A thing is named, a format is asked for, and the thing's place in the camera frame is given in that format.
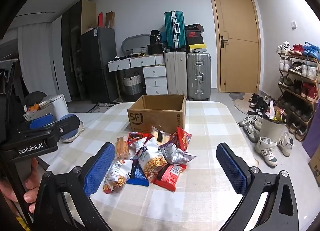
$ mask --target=black refrigerator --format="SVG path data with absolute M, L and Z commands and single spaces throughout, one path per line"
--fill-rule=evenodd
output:
M 92 103 L 112 103 L 118 98 L 115 75 L 107 63 L 117 55 L 115 31 L 96 27 L 81 35 L 83 76 Z

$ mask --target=wooden shoe rack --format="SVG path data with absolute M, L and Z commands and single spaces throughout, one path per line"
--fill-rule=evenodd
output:
M 298 56 L 298 55 L 290 55 L 290 54 L 279 54 L 280 58 L 281 57 L 285 57 L 286 58 L 292 58 L 292 59 L 297 59 L 297 60 L 301 60 L 301 61 L 310 61 L 310 62 L 313 62 L 317 65 L 318 67 L 318 76 L 316 78 L 316 80 L 311 80 L 309 78 L 306 78 L 306 77 L 302 77 L 294 72 L 286 72 L 286 71 L 283 71 L 283 70 L 279 70 L 280 74 L 282 77 L 284 76 L 288 76 L 289 74 L 292 74 L 292 75 L 295 75 L 297 76 L 297 78 L 299 78 L 299 80 L 302 80 L 302 83 L 304 82 L 308 82 L 308 83 L 312 83 L 316 86 L 316 89 L 317 89 L 317 97 L 315 98 L 315 100 L 313 102 L 307 100 L 306 98 L 302 97 L 301 95 L 297 94 L 297 93 L 294 93 L 293 91 L 291 91 L 290 89 L 288 88 L 285 88 L 283 86 L 280 86 L 278 85 L 282 95 L 279 97 L 279 99 L 284 95 L 285 92 L 289 92 L 291 93 L 292 95 L 298 97 L 299 99 L 303 100 L 305 103 L 307 103 L 313 110 L 313 115 L 310 117 L 309 121 L 308 122 L 305 122 L 301 119 L 301 117 L 297 116 L 294 112 L 292 112 L 290 109 L 286 109 L 285 110 L 285 113 L 288 113 L 290 115 L 294 115 L 294 117 L 296 117 L 297 119 L 299 119 L 303 124 L 305 124 L 307 126 L 307 131 L 309 130 L 309 127 L 311 125 L 311 122 L 312 122 L 312 119 L 313 119 L 313 116 L 314 116 L 314 113 L 315 113 L 315 110 L 316 110 L 316 105 L 317 105 L 317 101 L 318 101 L 318 98 L 319 98 L 319 86 L 318 84 L 320 84 L 320 78 L 319 78 L 319 75 L 320 75 L 320 69 L 319 69 L 319 63 L 318 63 L 318 60 L 316 58 L 312 58 L 312 57 L 305 57 L 305 56 Z

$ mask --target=silver suitcase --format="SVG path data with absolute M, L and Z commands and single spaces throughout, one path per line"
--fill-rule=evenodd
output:
M 211 56 L 209 53 L 188 53 L 187 55 L 189 100 L 210 101 Z
M 165 69 L 168 94 L 182 94 L 188 97 L 186 53 L 165 53 Z

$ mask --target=wooden door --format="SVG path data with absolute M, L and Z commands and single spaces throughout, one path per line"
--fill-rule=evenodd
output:
M 213 1 L 220 92 L 255 93 L 260 78 L 260 36 L 253 0 Z

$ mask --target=cardboard box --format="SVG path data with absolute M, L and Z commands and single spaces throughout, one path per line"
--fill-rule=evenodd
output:
M 320 187 L 320 145 L 309 162 L 309 167 Z
M 132 131 L 151 132 L 151 126 L 169 134 L 184 129 L 186 98 L 184 95 L 143 95 L 129 109 Z

